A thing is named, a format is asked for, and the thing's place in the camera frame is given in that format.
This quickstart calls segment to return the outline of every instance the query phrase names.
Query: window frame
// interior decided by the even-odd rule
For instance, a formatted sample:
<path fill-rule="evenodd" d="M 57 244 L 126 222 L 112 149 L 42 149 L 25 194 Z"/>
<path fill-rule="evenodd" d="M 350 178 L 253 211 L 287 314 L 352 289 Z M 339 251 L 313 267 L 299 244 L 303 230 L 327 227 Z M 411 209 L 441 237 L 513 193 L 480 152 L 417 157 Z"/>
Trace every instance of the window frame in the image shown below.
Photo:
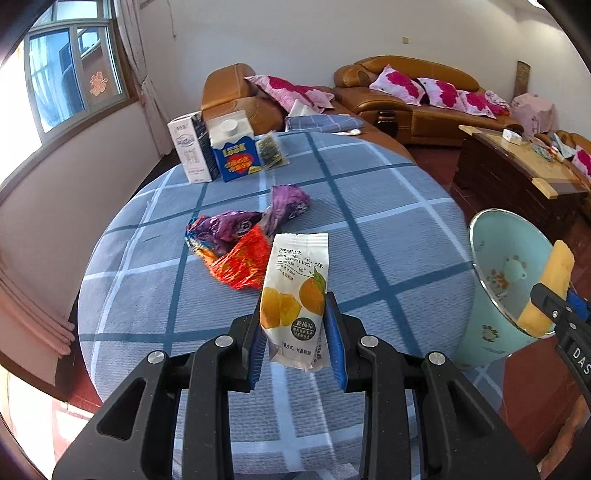
<path fill-rule="evenodd" d="M 89 23 L 101 23 L 101 26 L 103 25 L 102 22 L 105 20 L 107 23 L 110 23 L 108 31 L 110 32 L 110 34 L 112 34 L 112 37 L 111 42 L 109 44 L 109 48 L 111 49 L 113 59 L 116 62 L 116 68 L 119 69 L 117 72 L 119 76 L 119 84 L 121 86 L 122 91 L 126 93 L 126 98 L 119 100 L 117 102 L 112 102 L 94 113 L 85 115 L 84 117 L 80 118 L 79 121 L 74 122 L 68 125 L 68 127 L 64 127 L 63 129 L 59 130 L 59 134 L 55 133 L 53 135 L 50 135 L 49 137 L 41 138 L 41 146 L 31 155 L 29 155 L 25 160 L 23 160 L 21 164 L 17 168 L 15 168 L 12 171 L 12 173 L 0 183 L 0 205 L 19 185 L 19 183 L 21 183 L 26 178 L 26 176 L 29 175 L 29 173 L 31 173 L 39 164 L 41 164 L 47 157 L 49 157 L 53 152 L 55 152 L 66 142 L 72 140 L 76 135 L 83 132 L 88 127 L 91 127 L 95 123 L 101 121 L 103 118 L 139 101 L 138 85 L 134 79 L 132 68 L 129 64 L 129 61 L 123 48 L 123 42 L 121 40 L 121 37 L 119 35 L 119 29 L 117 27 L 117 18 L 113 14 L 115 12 L 113 0 L 98 0 L 98 3 L 98 14 L 100 18 L 92 18 L 85 20 L 88 20 Z M 54 27 L 56 23 L 57 22 L 49 23 L 50 29 L 51 27 Z M 78 25 L 80 22 L 76 21 L 75 19 L 72 19 L 64 21 L 64 23 L 76 23 L 76 25 Z M 32 27 L 31 30 L 34 33 L 37 33 L 40 32 L 42 30 L 42 27 L 45 27 L 46 25 L 47 24 L 41 24 L 38 27 Z M 27 52 L 27 58 L 23 59 L 24 66 L 26 69 L 31 68 L 30 61 L 28 58 L 28 40 L 30 32 L 31 31 L 27 32 L 25 39 L 23 39 L 23 51 Z M 27 92 L 29 93 L 31 92 L 30 87 L 32 85 L 29 85 L 30 82 L 27 81 L 27 78 L 30 78 L 30 75 L 27 77 L 27 72 L 25 70 L 25 82 L 27 83 Z M 31 111 L 33 111 L 34 109 L 37 109 L 36 100 L 35 103 L 31 105 Z M 68 120 L 52 128 L 48 133 L 51 133 L 56 128 L 62 126 Z"/>
<path fill-rule="evenodd" d="M 37 132 L 39 133 L 39 137 L 41 139 L 41 148 L 43 148 L 43 146 L 47 142 L 51 141 L 53 138 L 58 137 L 59 135 L 63 134 L 73 126 L 81 123 L 85 119 L 90 118 L 93 115 L 96 115 L 97 113 L 110 107 L 111 105 L 117 104 L 119 102 L 124 102 L 125 100 L 129 99 L 129 93 L 127 90 L 126 82 L 124 78 L 122 78 L 124 76 L 124 70 L 119 59 L 119 54 L 117 52 L 118 49 L 116 48 L 113 19 L 110 15 L 112 9 L 110 8 L 109 2 L 103 3 L 102 0 L 97 1 L 98 18 L 72 18 L 60 21 L 53 20 L 57 15 L 56 5 L 57 3 L 53 3 L 51 6 L 53 9 L 51 12 L 52 21 L 40 24 L 36 27 L 31 27 L 31 29 L 29 30 L 29 32 L 27 32 L 23 40 L 25 82 L 27 84 L 27 93 L 29 97 L 29 104 L 31 105 L 31 112 L 33 113 L 33 119 L 35 120 L 35 125 L 37 126 Z M 78 43 L 78 29 L 89 27 L 98 27 L 105 29 L 105 48 L 110 55 L 109 58 L 107 58 L 106 60 L 110 63 L 112 62 L 114 77 L 118 81 L 119 90 L 121 90 L 121 93 L 117 95 L 112 95 L 97 104 L 92 103 L 90 92 L 86 88 L 84 88 L 81 83 L 83 68 L 82 56 L 80 54 L 80 46 Z M 67 120 L 64 120 L 58 125 L 52 127 L 49 130 L 49 132 L 45 132 L 41 124 L 41 115 L 39 113 L 37 99 L 35 98 L 35 92 L 33 89 L 33 78 L 31 76 L 31 63 L 29 57 L 30 39 L 31 37 L 38 37 L 40 35 L 51 34 L 52 32 L 64 30 L 68 31 L 69 44 L 72 55 L 72 66 L 74 68 L 76 83 L 84 105 L 84 110 L 72 115 Z"/>

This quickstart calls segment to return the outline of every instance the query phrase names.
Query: window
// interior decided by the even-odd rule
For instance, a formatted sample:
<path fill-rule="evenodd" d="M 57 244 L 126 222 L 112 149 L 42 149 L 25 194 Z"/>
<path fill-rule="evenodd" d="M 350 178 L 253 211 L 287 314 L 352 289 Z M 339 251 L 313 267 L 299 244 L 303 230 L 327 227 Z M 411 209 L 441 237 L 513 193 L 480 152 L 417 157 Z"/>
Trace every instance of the window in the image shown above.
<path fill-rule="evenodd" d="M 108 1 L 60 0 L 24 40 L 31 110 L 41 143 L 126 98 Z"/>
<path fill-rule="evenodd" d="M 0 183 L 40 147 L 128 98 L 111 0 L 54 2 L 0 69 Z"/>

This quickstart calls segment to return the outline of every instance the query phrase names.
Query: chair covered in pink cloth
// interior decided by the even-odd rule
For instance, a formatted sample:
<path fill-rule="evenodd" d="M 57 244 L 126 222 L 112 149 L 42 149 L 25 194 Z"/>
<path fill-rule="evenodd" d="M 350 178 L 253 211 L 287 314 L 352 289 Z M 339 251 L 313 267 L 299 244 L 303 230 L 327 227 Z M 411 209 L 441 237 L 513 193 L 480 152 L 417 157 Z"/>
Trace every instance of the chair covered in pink cloth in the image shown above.
<path fill-rule="evenodd" d="M 533 93 L 524 93 L 513 99 L 511 118 L 520 121 L 524 135 L 558 130 L 556 106 Z"/>

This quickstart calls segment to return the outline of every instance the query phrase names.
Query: crumpled wrapper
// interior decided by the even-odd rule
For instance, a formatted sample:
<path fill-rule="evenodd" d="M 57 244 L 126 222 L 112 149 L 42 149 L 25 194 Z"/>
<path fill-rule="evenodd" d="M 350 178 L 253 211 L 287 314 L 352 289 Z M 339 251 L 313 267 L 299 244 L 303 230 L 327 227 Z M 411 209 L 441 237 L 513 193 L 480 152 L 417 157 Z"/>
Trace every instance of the crumpled wrapper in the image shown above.
<path fill-rule="evenodd" d="M 261 212 L 233 210 L 201 215 L 187 225 L 185 240 L 211 275 L 232 288 L 262 288 L 271 255 L 271 235 L 304 213 L 310 196 L 296 185 L 271 187 L 271 206 Z"/>
<path fill-rule="evenodd" d="M 189 222 L 185 237 L 193 251 L 205 248 L 221 257 L 230 252 L 261 217 L 260 212 L 241 210 L 232 210 L 212 217 L 202 215 Z"/>
<path fill-rule="evenodd" d="M 271 236 L 286 221 L 304 213 L 310 205 L 310 196 L 297 185 L 273 185 L 271 206 L 263 213 L 261 228 Z"/>

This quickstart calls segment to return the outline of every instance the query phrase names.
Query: wooden coffee table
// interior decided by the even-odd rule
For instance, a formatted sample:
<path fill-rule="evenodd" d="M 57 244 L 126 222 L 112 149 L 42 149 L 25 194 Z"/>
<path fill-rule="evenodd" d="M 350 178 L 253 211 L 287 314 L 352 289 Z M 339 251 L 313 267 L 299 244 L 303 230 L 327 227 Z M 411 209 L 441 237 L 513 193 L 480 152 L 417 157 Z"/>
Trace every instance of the wooden coffee table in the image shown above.
<path fill-rule="evenodd" d="M 454 182 L 487 207 L 509 210 L 533 223 L 554 243 L 572 228 L 589 187 L 573 166 L 540 157 L 500 132 L 459 127 L 466 138 Z"/>

